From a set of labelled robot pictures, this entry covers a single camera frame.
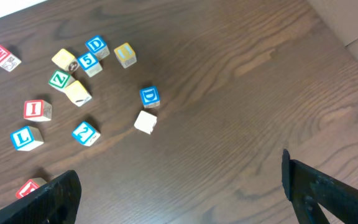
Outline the green Z block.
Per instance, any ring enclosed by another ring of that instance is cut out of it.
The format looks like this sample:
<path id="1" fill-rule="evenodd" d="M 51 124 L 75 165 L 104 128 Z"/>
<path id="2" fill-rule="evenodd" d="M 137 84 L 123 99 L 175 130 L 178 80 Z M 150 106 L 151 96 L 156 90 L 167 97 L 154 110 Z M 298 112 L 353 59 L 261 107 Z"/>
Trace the green Z block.
<path id="1" fill-rule="evenodd" d="M 69 73 L 61 70 L 55 70 L 48 81 L 48 84 L 54 89 L 64 92 L 64 89 L 74 81 L 75 79 Z"/>

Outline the blue d block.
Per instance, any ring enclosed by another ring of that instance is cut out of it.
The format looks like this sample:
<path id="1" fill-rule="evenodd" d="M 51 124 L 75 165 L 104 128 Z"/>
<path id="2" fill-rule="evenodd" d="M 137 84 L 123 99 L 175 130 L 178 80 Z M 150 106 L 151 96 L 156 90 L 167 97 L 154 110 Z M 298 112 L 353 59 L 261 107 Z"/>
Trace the blue d block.
<path id="1" fill-rule="evenodd" d="M 96 35 L 86 41 L 85 46 L 99 61 L 110 55 L 108 46 L 100 35 Z"/>
<path id="2" fill-rule="evenodd" d="M 155 108 L 160 105 L 160 96 L 156 86 L 143 88 L 139 93 L 144 108 Z"/>

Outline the blue D block lower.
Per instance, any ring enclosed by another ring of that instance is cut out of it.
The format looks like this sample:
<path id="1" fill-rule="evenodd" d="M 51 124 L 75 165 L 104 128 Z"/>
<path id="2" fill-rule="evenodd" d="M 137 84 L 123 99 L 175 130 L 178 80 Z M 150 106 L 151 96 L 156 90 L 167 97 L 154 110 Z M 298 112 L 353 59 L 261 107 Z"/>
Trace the blue D block lower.
<path id="1" fill-rule="evenodd" d="M 160 96 L 156 86 L 143 88 L 139 93 L 144 108 L 155 108 L 160 105 Z"/>

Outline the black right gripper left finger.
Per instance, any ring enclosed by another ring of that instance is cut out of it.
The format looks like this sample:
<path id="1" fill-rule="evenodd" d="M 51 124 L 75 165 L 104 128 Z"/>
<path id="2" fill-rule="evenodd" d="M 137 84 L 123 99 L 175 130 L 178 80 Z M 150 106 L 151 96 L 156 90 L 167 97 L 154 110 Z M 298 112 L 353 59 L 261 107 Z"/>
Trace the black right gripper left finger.
<path id="1" fill-rule="evenodd" d="M 74 224 L 80 198 L 78 174 L 68 170 L 1 209 L 0 224 Z"/>

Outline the blue 2 block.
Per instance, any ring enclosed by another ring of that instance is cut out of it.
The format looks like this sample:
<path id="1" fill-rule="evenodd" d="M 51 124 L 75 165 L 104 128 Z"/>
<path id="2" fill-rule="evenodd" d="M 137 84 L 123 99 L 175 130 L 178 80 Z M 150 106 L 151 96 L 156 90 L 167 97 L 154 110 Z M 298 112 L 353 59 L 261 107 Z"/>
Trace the blue 2 block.
<path id="1" fill-rule="evenodd" d="M 81 122 L 71 133 L 74 139 L 84 146 L 92 146 L 101 134 L 86 121 Z"/>

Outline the yellow block top right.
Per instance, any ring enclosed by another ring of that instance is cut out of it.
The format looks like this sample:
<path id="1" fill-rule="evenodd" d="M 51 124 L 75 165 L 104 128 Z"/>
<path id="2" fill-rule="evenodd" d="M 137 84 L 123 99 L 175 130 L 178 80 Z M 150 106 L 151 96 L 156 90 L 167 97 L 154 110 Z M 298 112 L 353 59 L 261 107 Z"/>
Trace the yellow block top right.
<path id="1" fill-rule="evenodd" d="M 66 49 L 60 49 L 52 57 L 52 62 L 67 73 L 73 73 L 79 67 L 76 57 Z"/>

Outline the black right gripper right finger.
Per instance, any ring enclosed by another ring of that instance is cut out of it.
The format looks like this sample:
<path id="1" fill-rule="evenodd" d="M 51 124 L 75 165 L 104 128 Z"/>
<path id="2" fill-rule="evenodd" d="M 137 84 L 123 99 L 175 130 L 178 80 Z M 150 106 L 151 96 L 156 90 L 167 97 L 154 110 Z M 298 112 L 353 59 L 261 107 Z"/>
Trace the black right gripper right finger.
<path id="1" fill-rule="evenodd" d="M 291 159 L 286 149 L 282 185 L 300 223 L 328 223 L 323 207 L 343 223 L 358 223 L 358 190 Z"/>

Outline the yellow 8 block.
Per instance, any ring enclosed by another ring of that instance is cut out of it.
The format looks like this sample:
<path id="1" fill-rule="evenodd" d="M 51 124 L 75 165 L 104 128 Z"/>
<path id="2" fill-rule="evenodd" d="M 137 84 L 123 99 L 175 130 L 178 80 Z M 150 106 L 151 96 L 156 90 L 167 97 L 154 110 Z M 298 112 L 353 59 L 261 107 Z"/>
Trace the yellow 8 block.
<path id="1" fill-rule="evenodd" d="M 124 68 L 130 67 L 137 62 L 136 54 L 127 42 L 115 48 L 114 53 Z"/>

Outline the red I block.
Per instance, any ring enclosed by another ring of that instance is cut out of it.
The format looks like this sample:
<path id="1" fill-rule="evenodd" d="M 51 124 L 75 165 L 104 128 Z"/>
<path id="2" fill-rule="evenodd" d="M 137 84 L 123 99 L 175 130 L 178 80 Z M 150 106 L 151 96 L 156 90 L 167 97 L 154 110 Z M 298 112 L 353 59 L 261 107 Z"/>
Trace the red I block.
<path id="1" fill-rule="evenodd" d="M 45 100 L 29 100 L 24 102 L 24 119 L 33 122 L 52 120 L 52 105 Z"/>

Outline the yellow block below Z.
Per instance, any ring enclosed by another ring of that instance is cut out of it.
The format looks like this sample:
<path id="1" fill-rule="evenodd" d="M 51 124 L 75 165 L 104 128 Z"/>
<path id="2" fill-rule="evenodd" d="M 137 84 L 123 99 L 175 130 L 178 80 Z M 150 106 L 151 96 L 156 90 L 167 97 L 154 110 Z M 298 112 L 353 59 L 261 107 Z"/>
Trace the yellow block below Z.
<path id="1" fill-rule="evenodd" d="M 78 80 L 69 84 L 64 89 L 64 93 L 69 98 L 69 100 L 78 107 L 83 106 L 85 103 L 92 99 L 90 93 Z"/>

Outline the red Q block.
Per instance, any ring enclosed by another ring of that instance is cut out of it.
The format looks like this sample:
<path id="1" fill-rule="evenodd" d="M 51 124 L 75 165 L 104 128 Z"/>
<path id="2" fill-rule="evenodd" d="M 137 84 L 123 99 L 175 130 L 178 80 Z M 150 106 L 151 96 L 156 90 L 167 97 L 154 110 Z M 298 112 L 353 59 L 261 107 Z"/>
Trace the red Q block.
<path id="1" fill-rule="evenodd" d="M 26 195 L 30 194 L 31 192 L 37 190 L 41 186 L 45 185 L 47 182 L 41 178 L 33 178 L 29 179 L 17 192 L 16 198 L 20 199 L 25 197 Z"/>

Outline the blue D block upper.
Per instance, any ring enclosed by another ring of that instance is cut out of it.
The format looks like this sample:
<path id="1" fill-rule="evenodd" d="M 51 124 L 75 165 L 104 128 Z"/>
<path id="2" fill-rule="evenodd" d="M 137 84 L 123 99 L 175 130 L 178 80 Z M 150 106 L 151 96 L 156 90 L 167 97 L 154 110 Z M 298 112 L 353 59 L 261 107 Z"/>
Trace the blue D block upper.
<path id="1" fill-rule="evenodd" d="M 108 46 L 100 35 L 96 35 L 86 41 L 85 46 L 99 61 L 110 55 Z"/>

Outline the blue 5 block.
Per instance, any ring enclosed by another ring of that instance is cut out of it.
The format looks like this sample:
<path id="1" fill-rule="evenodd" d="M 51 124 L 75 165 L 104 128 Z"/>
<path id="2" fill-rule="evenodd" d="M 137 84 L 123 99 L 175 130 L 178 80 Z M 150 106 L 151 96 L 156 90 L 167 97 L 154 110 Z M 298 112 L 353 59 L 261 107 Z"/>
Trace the blue 5 block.
<path id="1" fill-rule="evenodd" d="M 99 60 L 91 52 L 81 55 L 77 61 L 89 77 L 93 77 L 103 70 Z"/>

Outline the red M block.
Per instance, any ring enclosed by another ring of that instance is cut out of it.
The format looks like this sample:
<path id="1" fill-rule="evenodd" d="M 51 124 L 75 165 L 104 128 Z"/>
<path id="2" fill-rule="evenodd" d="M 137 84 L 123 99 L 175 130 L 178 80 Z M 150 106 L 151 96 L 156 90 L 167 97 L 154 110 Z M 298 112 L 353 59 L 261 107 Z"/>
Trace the red M block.
<path id="1" fill-rule="evenodd" d="M 8 49 L 0 45 L 0 67 L 7 72 L 13 71 L 21 64 L 21 60 L 12 54 Z"/>

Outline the blue L block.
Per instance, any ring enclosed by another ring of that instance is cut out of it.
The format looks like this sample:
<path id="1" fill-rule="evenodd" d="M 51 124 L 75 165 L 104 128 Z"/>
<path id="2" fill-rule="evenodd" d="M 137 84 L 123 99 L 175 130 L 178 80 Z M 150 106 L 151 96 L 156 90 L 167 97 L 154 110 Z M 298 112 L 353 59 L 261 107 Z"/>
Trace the blue L block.
<path id="1" fill-rule="evenodd" d="M 44 143 L 39 129 L 25 126 L 10 134 L 12 144 L 17 151 L 31 151 Z"/>

